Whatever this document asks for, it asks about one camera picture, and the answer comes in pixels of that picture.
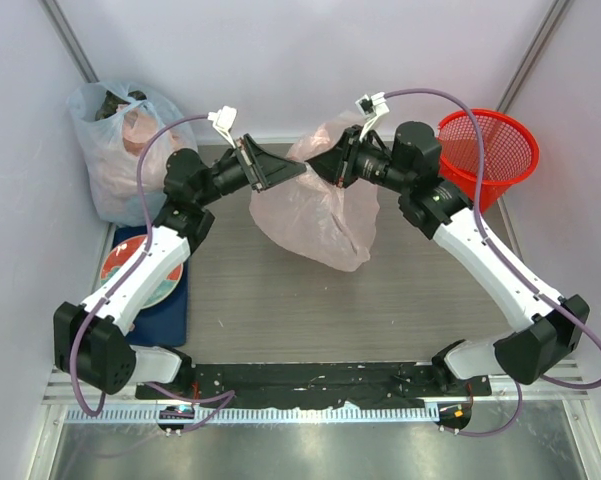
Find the pink plastic trash bag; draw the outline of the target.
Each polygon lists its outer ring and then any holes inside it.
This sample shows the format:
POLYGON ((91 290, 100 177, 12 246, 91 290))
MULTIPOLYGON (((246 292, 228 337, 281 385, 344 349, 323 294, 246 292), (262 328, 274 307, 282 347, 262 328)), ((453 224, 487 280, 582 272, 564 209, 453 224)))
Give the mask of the pink plastic trash bag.
POLYGON ((274 243, 344 272, 370 260, 379 210, 377 186, 358 180, 340 189, 312 168, 254 193, 249 205, 255 224, 274 243))

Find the red mesh trash bin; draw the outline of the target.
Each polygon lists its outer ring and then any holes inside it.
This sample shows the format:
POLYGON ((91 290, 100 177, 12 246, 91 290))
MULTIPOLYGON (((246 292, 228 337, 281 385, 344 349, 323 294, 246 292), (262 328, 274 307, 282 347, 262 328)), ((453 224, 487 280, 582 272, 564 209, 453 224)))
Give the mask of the red mesh trash bin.
MULTIPOLYGON (((537 167, 539 147, 524 125, 505 114, 473 111, 484 141, 485 167, 479 210, 487 211, 513 185, 528 178, 537 167)), ((475 198, 479 150, 474 127, 463 111, 454 112, 438 124, 442 146, 440 173, 475 198)))

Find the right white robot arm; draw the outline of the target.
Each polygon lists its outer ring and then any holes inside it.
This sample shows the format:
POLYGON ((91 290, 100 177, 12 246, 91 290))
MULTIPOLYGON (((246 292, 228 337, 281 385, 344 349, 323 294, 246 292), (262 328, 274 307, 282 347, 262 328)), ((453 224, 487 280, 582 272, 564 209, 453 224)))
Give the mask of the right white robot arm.
POLYGON ((452 395, 483 374, 506 374, 530 385, 575 350, 581 332, 569 318, 587 321, 590 307, 579 295, 566 298, 549 287, 497 236, 476 225, 471 200, 439 173, 441 154, 434 130, 409 121, 397 128, 391 148, 375 132, 354 125, 307 162, 339 188, 366 180, 398 193, 403 217, 459 261, 504 314, 510 333, 460 340, 433 358, 435 389, 452 395))

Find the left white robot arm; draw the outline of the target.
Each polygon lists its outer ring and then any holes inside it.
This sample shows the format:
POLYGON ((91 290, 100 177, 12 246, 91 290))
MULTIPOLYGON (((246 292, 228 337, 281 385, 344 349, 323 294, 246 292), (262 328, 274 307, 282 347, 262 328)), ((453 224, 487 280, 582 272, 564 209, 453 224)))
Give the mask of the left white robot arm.
POLYGON ((166 201, 143 244, 97 291, 80 304, 61 304, 53 316, 57 368, 72 388, 88 384, 114 395, 129 383, 158 383, 170 398, 185 397, 193 375, 173 349, 133 346, 127 340, 134 320, 162 281, 186 262, 215 220, 208 205, 242 188, 261 192, 306 171, 262 149, 245 135, 213 165, 189 148, 166 162, 166 201))

